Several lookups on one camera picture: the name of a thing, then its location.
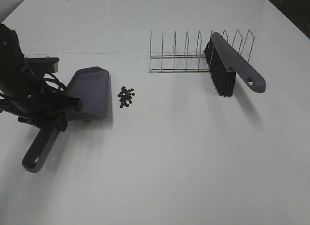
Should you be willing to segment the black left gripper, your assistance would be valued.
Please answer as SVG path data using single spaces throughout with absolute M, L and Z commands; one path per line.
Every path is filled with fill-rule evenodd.
M 0 66 L 0 111 L 18 116 L 19 122 L 40 128 L 56 118 L 60 132 L 67 129 L 65 110 L 80 112 L 80 98 L 65 95 L 67 87 L 52 73 L 33 71 L 28 65 Z

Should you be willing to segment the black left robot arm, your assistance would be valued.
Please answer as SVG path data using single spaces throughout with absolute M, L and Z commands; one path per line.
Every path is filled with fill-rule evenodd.
M 0 110 L 40 129 L 52 124 L 65 131 L 66 111 L 80 112 L 82 100 L 65 94 L 67 87 L 51 71 L 58 61 L 48 58 L 31 62 L 21 51 L 16 31 L 1 24 Z

